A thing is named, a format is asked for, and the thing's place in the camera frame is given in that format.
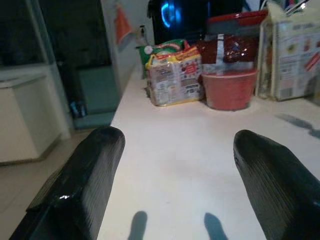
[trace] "window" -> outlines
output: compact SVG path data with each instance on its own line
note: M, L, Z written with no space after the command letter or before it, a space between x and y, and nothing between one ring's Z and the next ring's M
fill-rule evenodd
M44 61L26 1L3 1L0 7L0 68Z

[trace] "blue light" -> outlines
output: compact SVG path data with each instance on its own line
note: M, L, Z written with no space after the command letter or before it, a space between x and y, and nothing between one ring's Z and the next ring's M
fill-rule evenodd
M179 9L176 9L175 10L175 19L178 23L181 22L181 14L180 14L180 10Z
M161 18L163 24L169 29L172 23L181 22L181 9L175 8L174 4L166 2L161 7Z
M165 3L162 7L161 7L161 17L162 17L162 21L163 24L167 27L170 28L170 23L167 22L166 18L165 18L165 10L169 8L169 4Z
M210 13L210 11L211 11L211 6L210 6L210 1L208 1L208 18L210 18L211 17L211 13Z

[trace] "green package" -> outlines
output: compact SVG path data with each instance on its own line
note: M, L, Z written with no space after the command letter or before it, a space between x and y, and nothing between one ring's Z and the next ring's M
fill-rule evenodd
M182 51L184 48L188 46L187 41L184 39L175 39L166 41L160 45L156 46L139 46L139 53L141 58L141 63L144 69L144 76L146 76L146 63L149 61L151 55L166 55L177 53Z

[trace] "orange cloth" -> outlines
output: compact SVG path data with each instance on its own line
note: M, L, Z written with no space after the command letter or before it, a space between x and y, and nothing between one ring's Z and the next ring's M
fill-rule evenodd
M128 23L128 19L120 4L116 5L116 18L114 20L114 25L116 30L116 44L119 45L125 36L131 33L131 27Z

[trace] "snack package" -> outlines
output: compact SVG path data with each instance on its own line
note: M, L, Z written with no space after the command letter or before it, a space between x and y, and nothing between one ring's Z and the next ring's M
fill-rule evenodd
M156 46L139 46L139 54L141 58L141 63L144 68L144 72L146 72L146 63L149 61L152 55L160 56L160 55L168 55L177 53L182 51L185 48L188 48L189 45L186 40L183 39L175 39L171 41L166 41L160 45Z
M201 55L196 47L173 54L152 55L146 64L151 102L156 106L194 102L204 96L198 80Z
M218 34L216 39L195 44L202 58L204 74L223 74L253 70L258 55L259 38Z

